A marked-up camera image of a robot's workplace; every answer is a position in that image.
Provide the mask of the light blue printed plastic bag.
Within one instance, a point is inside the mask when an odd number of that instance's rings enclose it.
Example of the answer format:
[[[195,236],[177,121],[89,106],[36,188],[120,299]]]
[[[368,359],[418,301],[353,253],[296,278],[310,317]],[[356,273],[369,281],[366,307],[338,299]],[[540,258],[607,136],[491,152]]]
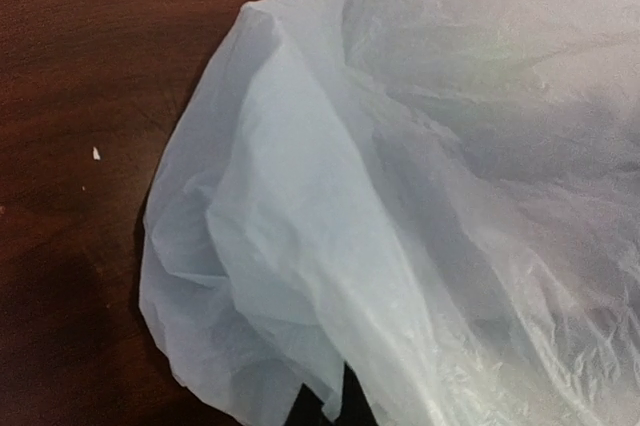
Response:
[[[245,425],[639,421],[639,0],[245,4],[164,151],[140,309]]]

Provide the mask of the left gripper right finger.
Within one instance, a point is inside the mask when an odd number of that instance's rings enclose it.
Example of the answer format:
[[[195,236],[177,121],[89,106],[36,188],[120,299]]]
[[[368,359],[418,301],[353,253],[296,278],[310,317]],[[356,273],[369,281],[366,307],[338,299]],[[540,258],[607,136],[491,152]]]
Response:
[[[348,364],[344,365],[342,405],[337,424],[339,426],[378,425],[360,382]]]

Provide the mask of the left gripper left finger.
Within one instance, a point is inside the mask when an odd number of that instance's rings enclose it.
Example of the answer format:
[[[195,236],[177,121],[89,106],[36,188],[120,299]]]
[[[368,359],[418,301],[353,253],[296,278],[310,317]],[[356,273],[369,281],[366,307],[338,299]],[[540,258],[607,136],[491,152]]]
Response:
[[[285,426],[323,426],[323,403],[306,385],[302,385],[284,423]]]

